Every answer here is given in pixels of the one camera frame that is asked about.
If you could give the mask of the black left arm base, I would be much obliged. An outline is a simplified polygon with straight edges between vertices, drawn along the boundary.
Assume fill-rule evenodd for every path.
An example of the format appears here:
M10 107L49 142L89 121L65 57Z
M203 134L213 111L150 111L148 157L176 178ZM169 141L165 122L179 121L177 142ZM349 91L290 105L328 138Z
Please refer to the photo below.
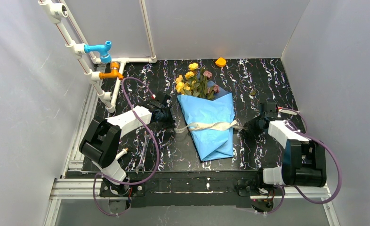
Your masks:
M125 210L131 207L133 198L145 196L145 185L116 185L106 178L102 178L102 183L99 191L99 197L106 197L108 199L108 209L111 213L118 210L119 204L123 204Z

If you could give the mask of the brown pink fake flower bunch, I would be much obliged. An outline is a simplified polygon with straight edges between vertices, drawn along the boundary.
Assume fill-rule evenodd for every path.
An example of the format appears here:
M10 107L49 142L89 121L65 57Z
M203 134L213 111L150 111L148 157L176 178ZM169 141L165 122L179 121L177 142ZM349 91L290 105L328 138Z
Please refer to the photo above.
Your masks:
M219 93L219 86L215 83L211 83L213 78L212 72L203 70L200 76L202 93L201 97L204 99L212 100L215 94Z

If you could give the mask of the blue wrapping paper sheet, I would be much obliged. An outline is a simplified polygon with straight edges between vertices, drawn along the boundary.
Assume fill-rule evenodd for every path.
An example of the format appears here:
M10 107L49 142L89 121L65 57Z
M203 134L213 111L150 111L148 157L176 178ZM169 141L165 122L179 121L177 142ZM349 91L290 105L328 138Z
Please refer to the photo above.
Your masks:
M201 161L212 161L233 157L234 118L231 92L218 87L212 100L178 95L186 127L178 129L191 133Z

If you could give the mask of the yellow fake flower bunch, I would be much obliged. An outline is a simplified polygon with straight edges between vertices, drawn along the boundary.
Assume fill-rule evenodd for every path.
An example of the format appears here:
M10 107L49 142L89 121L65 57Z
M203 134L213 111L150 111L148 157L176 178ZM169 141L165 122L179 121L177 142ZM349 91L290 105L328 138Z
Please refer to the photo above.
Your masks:
M203 75L205 71L204 66L200 66L198 63L190 63L188 71L175 79L176 92L180 95L207 99L207 82L209 79Z

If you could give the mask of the cream printed ribbon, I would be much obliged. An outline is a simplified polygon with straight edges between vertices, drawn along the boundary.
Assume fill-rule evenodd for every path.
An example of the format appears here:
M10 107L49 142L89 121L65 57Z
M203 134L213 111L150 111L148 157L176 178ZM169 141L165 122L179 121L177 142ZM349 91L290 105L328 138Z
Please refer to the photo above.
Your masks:
M174 131L176 133L183 133L185 131L197 131L197 130L205 130L205 129L225 131L229 129L242 130L242 129L245 129L245 127L242 126L237 120L234 120L232 122L221 121L221 122L216 122L216 123L211 123L211 124L193 122L182 128L174 128Z

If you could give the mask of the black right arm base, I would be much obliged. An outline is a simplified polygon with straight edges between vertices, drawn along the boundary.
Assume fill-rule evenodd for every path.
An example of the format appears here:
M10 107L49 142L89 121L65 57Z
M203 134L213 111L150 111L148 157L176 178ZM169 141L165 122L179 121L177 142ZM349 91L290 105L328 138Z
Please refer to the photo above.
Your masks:
M254 212L263 215L276 212L286 194L283 186L267 185L258 179L238 179L235 191L241 197L251 198Z

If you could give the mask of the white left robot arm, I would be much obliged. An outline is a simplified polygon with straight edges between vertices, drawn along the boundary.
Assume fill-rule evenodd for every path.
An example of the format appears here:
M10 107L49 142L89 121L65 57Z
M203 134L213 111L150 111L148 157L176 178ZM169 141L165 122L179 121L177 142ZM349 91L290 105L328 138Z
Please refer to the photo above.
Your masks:
M126 134L145 127L147 132L150 123L158 123L164 129L172 129L175 120L172 117L171 96L158 92L142 104L129 111L110 118L95 117L79 146L79 151L90 159L100 169L100 175L112 184L121 186L138 185L138 182L126 182L126 172L122 169L118 159L123 156L119 153L120 139Z

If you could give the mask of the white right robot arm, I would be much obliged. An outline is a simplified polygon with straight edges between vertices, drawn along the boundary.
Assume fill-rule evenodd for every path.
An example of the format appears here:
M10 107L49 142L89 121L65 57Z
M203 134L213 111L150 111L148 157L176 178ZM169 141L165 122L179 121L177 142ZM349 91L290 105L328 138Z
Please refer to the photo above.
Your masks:
M322 187L326 184L325 148L304 137L287 120L280 120L279 107L274 101L260 103L260 114L244 127L248 137L256 140L261 134L267 134L284 148L280 167L258 171L257 187Z

